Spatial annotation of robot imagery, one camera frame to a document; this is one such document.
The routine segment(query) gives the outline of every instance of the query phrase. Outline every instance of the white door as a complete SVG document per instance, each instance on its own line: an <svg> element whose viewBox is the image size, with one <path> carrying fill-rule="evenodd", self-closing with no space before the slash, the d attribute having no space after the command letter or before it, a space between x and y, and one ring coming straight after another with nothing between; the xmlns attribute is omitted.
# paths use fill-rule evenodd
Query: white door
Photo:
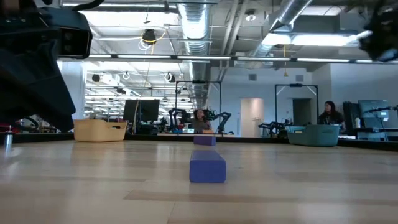
<svg viewBox="0 0 398 224"><path fill-rule="evenodd" d="M264 120L264 100L246 98L241 100L241 133L242 137L260 137L259 124Z"/></svg>

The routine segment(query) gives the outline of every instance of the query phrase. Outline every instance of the gray storage bin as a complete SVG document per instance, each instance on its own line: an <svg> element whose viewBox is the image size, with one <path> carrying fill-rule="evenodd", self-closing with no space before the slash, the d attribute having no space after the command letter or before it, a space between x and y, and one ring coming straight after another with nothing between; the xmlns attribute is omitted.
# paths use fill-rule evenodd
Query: gray storage bin
<svg viewBox="0 0 398 224"><path fill-rule="evenodd" d="M335 125L308 125L306 127L286 127L289 143L301 146L337 145L340 126Z"/></svg>

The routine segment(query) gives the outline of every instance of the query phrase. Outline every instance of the woman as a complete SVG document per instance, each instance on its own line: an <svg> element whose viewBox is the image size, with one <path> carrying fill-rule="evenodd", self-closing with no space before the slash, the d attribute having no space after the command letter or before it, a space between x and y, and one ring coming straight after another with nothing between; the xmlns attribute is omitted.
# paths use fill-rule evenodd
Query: woman
<svg viewBox="0 0 398 224"><path fill-rule="evenodd" d="M211 124L206 120L205 112L203 110L195 110L193 112L194 119L191 120L192 128L195 133L202 133L203 130L211 130Z"/></svg>
<svg viewBox="0 0 398 224"><path fill-rule="evenodd" d="M336 110L336 105L332 101L325 102L325 112L319 116L318 124L341 124L345 129L344 117Z"/></svg>

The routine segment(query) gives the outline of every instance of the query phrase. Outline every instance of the computer monitor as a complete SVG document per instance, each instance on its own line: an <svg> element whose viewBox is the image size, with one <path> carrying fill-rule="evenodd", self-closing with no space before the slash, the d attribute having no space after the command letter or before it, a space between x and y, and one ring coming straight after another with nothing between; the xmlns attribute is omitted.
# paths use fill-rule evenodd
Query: computer monitor
<svg viewBox="0 0 398 224"><path fill-rule="evenodd" d="M383 121L388 121L388 110L372 111L388 107L387 100L358 100L358 103L362 118L383 118Z"/></svg>
<svg viewBox="0 0 398 224"><path fill-rule="evenodd" d="M126 100L123 120L134 121L138 100ZM160 100L139 100L136 121L157 121Z"/></svg>

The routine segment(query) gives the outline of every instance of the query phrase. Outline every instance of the doorway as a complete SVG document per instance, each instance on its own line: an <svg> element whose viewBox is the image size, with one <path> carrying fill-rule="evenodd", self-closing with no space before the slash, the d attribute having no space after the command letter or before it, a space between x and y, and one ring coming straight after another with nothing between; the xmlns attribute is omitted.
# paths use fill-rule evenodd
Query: doorway
<svg viewBox="0 0 398 224"><path fill-rule="evenodd" d="M259 138L260 128L264 120L264 100L260 98L241 99L241 136Z"/></svg>
<svg viewBox="0 0 398 224"><path fill-rule="evenodd" d="M311 122L311 99L293 99L293 123L303 126Z"/></svg>

